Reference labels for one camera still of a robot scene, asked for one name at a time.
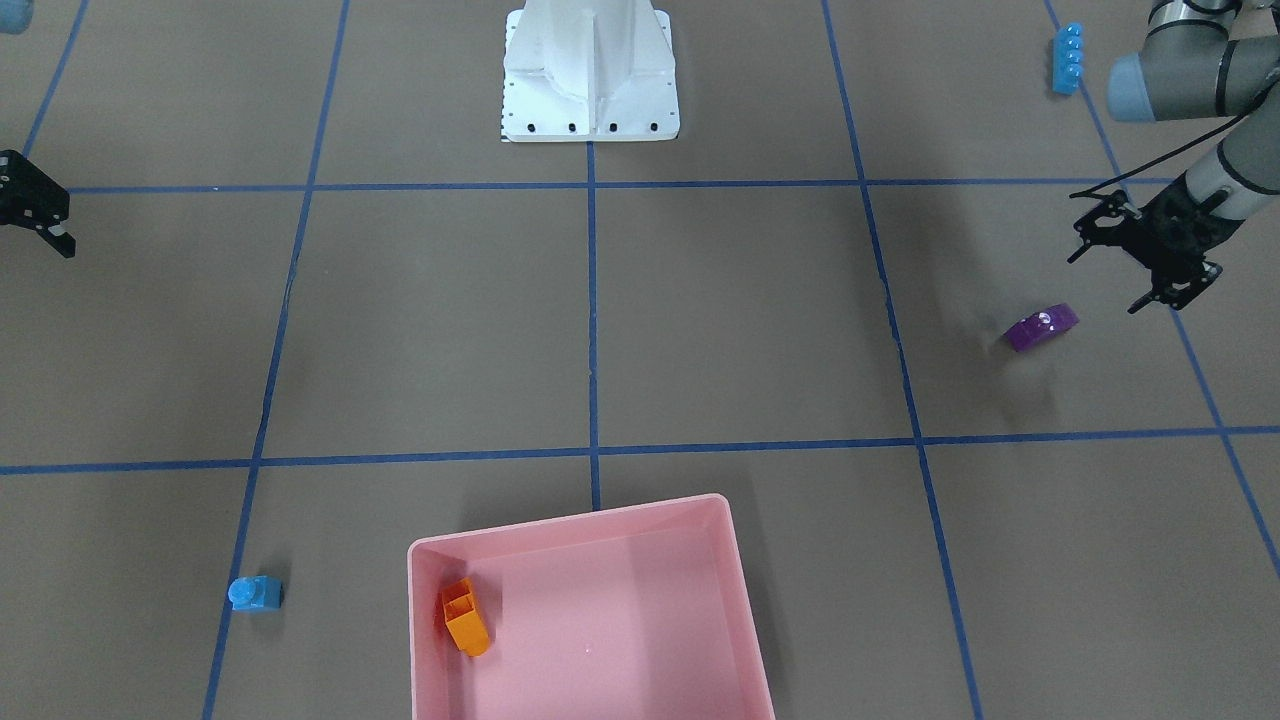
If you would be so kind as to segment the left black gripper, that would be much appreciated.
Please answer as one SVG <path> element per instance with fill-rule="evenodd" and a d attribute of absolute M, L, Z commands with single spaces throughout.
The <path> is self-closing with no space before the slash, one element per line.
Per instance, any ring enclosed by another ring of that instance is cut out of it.
<path fill-rule="evenodd" d="M 1216 190 L 1194 200 L 1179 190 L 1165 190 L 1134 219 L 1126 251 L 1149 270 L 1151 288 L 1129 307 L 1130 315 L 1151 304 L 1180 311 L 1198 299 L 1222 274 L 1222 266 L 1207 259 L 1236 229 L 1234 220 L 1213 213 L 1230 199 Z"/>

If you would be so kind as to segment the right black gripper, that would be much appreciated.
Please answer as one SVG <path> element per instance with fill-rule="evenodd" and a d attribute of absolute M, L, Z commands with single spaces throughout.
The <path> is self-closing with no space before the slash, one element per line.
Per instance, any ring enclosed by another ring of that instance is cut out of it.
<path fill-rule="evenodd" d="M 1 152 L 1 224 L 35 231 L 61 258 L 77 252 L 76 237 L 61 224 L 70 193 L 17 150 Z"/>

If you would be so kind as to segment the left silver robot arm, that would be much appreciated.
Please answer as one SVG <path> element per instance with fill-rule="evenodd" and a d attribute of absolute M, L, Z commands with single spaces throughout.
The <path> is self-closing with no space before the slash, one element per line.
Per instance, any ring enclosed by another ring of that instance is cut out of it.
<path fill-rule="evenodd" d="M 1151 273 L 1135 309 L 1184 309 L 1220 275 L 1210 251 L 1277 200 L 1277 37 L 1231 37 L 1239 1 L 1156 1 L 1138 53 L 1117 59 L 1115 120 L 1224 119 L 1222 137 L 1120 225 Z"/>

